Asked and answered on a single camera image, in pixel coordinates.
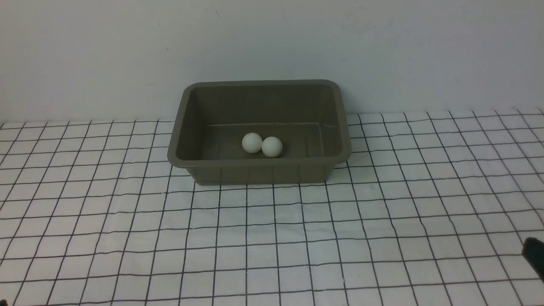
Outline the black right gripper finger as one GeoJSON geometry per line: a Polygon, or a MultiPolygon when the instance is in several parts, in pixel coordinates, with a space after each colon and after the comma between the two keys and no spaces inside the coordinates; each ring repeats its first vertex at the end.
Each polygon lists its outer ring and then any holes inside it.
{"type": "Polygon", "coordinates": [[[523,242],[522,256],[544,282],[544,243],[537,238],[526,238],[523,242]]]}

